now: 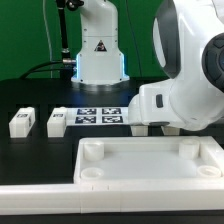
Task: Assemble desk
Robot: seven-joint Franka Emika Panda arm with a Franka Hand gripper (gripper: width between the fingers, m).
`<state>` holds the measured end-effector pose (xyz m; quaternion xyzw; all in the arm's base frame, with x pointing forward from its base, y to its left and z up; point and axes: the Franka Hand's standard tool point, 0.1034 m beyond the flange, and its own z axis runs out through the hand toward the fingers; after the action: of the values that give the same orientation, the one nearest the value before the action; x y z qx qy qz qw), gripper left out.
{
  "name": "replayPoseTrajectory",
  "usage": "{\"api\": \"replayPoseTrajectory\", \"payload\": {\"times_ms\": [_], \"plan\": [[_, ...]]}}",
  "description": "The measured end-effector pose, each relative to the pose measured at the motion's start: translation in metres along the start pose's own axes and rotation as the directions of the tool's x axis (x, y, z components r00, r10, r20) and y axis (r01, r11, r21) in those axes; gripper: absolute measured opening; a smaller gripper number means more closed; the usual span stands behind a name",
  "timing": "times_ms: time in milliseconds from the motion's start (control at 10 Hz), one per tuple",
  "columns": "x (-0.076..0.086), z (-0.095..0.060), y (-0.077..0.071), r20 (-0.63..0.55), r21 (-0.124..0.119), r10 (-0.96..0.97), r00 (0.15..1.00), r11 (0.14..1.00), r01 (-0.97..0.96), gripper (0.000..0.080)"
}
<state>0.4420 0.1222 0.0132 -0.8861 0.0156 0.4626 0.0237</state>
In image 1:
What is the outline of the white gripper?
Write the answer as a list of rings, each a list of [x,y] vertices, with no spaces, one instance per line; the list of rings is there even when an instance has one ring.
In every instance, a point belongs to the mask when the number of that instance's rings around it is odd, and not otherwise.
[[[183,128],[184,121],[174,112],[169,96],[172,82],[144,84],[128,106],[130,125]]]

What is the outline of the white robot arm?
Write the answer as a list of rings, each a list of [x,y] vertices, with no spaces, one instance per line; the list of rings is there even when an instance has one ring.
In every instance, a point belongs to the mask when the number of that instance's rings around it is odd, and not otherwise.
[[[118,13],[109,0],[83,0],[82,48],[74,83],[127,81],[118,48]],[[145,84],[128,106],[131,125],[201,130],[224,116],[224,0],[163,0],[153,47],[165,81]]]

